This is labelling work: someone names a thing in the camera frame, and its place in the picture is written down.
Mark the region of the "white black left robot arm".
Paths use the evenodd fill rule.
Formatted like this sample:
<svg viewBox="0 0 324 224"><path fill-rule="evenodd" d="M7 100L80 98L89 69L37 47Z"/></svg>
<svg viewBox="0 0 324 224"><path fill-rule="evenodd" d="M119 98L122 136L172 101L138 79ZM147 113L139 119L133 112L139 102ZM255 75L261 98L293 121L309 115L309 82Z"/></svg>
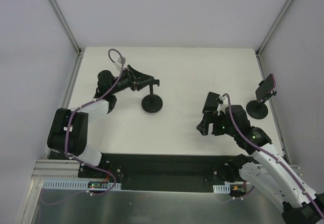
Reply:
<svg viewBox="0 0 324 224"><path fill-rule="evenodd" d="M89 164L90 173L101 178L106 175L107 166L102 153L88 143L89 123L109 114L117 103L116 93L127 88L140 91L146 86L159 86L159 80L128 65L118 77L109 70L98 73L98 83L93 99L75 109L57 109L47 145L51 150L65 154L67 158Z"/></svg>

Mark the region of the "black phone stand round base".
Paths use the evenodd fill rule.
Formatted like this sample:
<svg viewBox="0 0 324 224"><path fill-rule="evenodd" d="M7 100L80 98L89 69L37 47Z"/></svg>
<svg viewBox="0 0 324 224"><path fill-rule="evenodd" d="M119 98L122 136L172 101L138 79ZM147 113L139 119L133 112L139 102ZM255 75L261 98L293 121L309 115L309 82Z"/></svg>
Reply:
<svg viewBox="0 0 324 224"><path fill-rule="evenodd" d="M246 112L253 119L264 119L268 115L268 108L265 102L277 94L276 91L270 91L260 100L249 101L246 105Z"/></svg>

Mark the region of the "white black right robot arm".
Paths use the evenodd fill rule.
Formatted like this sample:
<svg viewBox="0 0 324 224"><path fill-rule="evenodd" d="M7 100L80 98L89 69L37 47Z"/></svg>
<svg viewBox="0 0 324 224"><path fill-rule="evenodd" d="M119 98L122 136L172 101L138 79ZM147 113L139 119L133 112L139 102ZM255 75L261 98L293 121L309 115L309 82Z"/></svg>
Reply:
<svg viewBox="0 0 324 224"><path fill-rule="evenodd" d="M232 158L218 171L227 182L240 179L252 184L281 212L285 223L318 223L323 219L323 194L306 184L280 156L264 130L250 124L241 105L223 107L229 94L208 93L196 129L206 136L228 135L247 152Z"/></svg>

